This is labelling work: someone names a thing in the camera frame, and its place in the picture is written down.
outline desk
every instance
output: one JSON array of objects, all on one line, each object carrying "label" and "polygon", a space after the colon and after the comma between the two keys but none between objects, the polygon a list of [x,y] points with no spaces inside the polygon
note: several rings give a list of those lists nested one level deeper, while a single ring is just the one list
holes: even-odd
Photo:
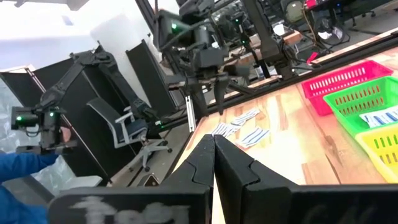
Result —
[{"label": "desk", "polygon": [[[393,75],[398,77],[398,48],[367,59],[394,69]],[[236,142],[256,126],[270,129],[271,134],[266,139],[245,151],[280,175],[300,185],[386,183],[366,153],[333,115],[320,117],[316,114],[305,99],[301,84],[228,108],[223,116],[215,113],[202,118],[175,169],[189,156],[203,135],[212,132],[218,123],[230,123],[235,116],[253,108],[261,112],[228,139]],[[216,182],[213,223],[225,223]]]}]

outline gray office chair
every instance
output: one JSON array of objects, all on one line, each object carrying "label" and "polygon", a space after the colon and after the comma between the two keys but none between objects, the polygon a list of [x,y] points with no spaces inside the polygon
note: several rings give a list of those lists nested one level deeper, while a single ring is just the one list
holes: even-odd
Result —
[{"label": "gray office chair", "polygon": [[[75,177],[64,183],[61,190],[77,187],[96,187],[101,181],[102,178],[98,176]],[[5,186],[16,199],[27,205],[47,206],[54,198],[54,194],[31,175],[8,180],[0,184]]]},{"label": "gray office chair", "polygon": [[[150,167],[147,166],[148,157],[155,151],[167,150],[169,153],[172,152],[167,146],[159,146],[162,143],[167,143],[164,139],[158,139],[150,142],[147,139],[148,125],[145,120],[138,119],[134,120],[132,112],[121,116],[115,109],[112,108],[102,98],[95,98],[87,103],[88,106],[93,108],[105,121],[112,132],[114,147],[115,149],[132,144],[135,142],[142,143],[142,149],[138,155],[129,163],[129,170],[132,171],[134,165],[136,165],[142,159],[142,166],[146,172],[150,171]],[[126,124],[126,120],[130,119],[131,123]]]}]

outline pink plastic basket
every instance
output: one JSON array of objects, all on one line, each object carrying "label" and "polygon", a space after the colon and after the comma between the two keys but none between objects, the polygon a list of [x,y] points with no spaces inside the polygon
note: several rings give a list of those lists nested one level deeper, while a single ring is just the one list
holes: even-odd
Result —
[{"label": "pink plastic basket", "polygon": [[369,80],[392,75],[393,71],[375,61],[366,61],[302,83],[305,97],[320,116],[332,113],[323,96]]}]

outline green basket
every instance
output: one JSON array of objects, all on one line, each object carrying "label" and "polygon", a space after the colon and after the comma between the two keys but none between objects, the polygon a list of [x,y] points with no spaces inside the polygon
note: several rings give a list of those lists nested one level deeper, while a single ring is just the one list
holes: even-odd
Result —
[{"label": "green basket", "polygon": [[367,122],[359,117],[360,114],[398,105],[398,79],[378,78],[326,95],[323,99],[341,125],[355,138],[361,132],[379,128],[369,128]]}]

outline plastic basket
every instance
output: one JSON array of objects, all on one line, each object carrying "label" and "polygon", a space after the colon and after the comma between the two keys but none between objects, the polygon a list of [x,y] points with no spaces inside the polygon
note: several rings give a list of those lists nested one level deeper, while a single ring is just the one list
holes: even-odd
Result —
[{"label": "plastic basket", "polygon": [[333,111],[323,100],[327,94],[343,90],[353,85],[375,78],[391,75],[393,71],[375,61],[366,61],[342,70],[303,82],[304,95],[310,100],[320,116]]},{"label": "plastic basket", "polygon": [[398,183],[398,124],[363,132],[355,140],[389,183]]},{"label": "plastic basket", "polygon": [[378,78],[329,94],[324,99],[340,124],[355,138],[357,134],[371,129],[367,122],[359,117],[360,114],[398,105],[398,79]]}]

